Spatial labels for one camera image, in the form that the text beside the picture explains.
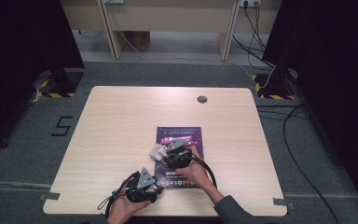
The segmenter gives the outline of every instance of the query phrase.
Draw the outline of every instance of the purple book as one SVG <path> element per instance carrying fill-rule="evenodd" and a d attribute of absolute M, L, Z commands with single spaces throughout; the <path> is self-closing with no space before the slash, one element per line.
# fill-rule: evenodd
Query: purple book
<path fill-rule="evenodd" d="M 186 139 L 186 147 L 196 146 L 203 158 L 201 127 L 157 127 L 157 143 L 167 146 L 175 139 Z M 155 165 L 156 184 L 165 189 L 197 189 L 198 186 L 178 175 L 160 161 Z"/>

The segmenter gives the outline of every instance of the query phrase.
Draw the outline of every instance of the wooden tabletop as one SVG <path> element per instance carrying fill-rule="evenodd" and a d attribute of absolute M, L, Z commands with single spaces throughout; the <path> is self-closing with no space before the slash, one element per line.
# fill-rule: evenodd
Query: wooden tabletop
<path fill-rule="evenodd" d="M 207 103 L 197 98 L 206 96 Z M 282 190 L 247 89 L 95 87 L 66 150 L 47 214 L 100 214 L 97 206 L 130 174 L 154 173 L 157 127 L 201 127 L 206 163 L 224 195 L 254 216 L 284 216 Z M 217 216 L 201 189 L 165 189 L 136 216 Z"/>

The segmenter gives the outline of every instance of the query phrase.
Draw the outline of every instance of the hand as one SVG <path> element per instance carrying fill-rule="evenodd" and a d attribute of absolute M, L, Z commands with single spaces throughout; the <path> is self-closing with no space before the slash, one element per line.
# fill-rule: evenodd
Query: hand
<path fill-rule="evenodd" d="M 150 201 L 132 203 L 126 195 L 119 196 L 112 204 L 107 221 L 109 224 L 123 224 L 138 210 L 150 205 Z"/>
<path fill-rule="evenodd" d="M 203 158 L 200 156 L 199 152 L 197 151 L 197 148 L 195 146 L 189 147 L 191 149 L 191 152 L 198 157 L 200 160 L 203 161 Z M 191 163 L 181 169 L 176 169 L 175 171 L 179 175 L 185 176 L 188 180 L 194 182 L 198 186 L 200 186 L 202 189 L 205 187 L 212 185 L 211 180 L 208 178 L 208 175 L 206 173 L 206 170 L 203 166 L 201 166 L 196 161 L 191 161 Z"/>

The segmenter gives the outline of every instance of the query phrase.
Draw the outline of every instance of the person's right hand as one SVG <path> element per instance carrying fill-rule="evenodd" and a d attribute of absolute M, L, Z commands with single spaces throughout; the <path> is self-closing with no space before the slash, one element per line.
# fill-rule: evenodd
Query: person's right hand
<path fill-rule="evenodd" d="M 203 161 L 203 158 L 200 156 L 195 146 L 191 146 L 189 148 L 196 157 Z M 209 185 L 212 185 L 212 182 L 208 178 L 205 168 L 196 161 L 191 161 L 191 163 L 187 167 L 176 169 L 175 172 L 179 175 L 185 176 L 188 180 L 194 182 L 202 189 L 208 187 Z"/>

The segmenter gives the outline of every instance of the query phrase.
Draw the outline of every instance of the wall socket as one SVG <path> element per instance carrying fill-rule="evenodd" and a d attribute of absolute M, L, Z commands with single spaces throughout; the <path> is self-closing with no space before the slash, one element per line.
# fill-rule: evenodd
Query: wall socket
<path fill-rule="evenodd" d="M 240 7 L 243 7 L 243 2 L 245 0 L 241 0 Z M 255 3 L 258 3 L 258 5 L 261 5 L 261 0 L 247 0 L 248 1 L 248 7 L 255 7 Z"/>

